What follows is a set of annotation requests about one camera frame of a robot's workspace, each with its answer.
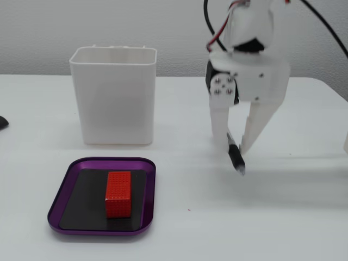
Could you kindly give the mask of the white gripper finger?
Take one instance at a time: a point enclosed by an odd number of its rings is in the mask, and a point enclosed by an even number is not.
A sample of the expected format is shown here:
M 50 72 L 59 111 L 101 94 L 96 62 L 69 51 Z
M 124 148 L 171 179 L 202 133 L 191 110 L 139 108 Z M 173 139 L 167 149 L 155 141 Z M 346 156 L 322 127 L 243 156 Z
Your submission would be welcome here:
M 212 76 L 209 89 L 209 107 L 214 140 L 228 145 L 228 115 L 230 107 L 239 103 L 236 80 L 226 72 Z
M 280 103 L 251 103 L 244 135 L 239 146 L 241 153 L 246 153 L 252 147 L 280 105 Z

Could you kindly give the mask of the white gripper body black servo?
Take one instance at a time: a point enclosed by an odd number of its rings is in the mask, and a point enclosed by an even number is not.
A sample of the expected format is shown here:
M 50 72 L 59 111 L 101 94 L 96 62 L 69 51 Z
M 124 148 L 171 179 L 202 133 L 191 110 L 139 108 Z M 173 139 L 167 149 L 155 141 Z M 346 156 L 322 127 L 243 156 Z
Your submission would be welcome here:
M 211 52 L 206 73 L 209 103 L 281 104 L 289 76 L 290 65 L 277 55 Z

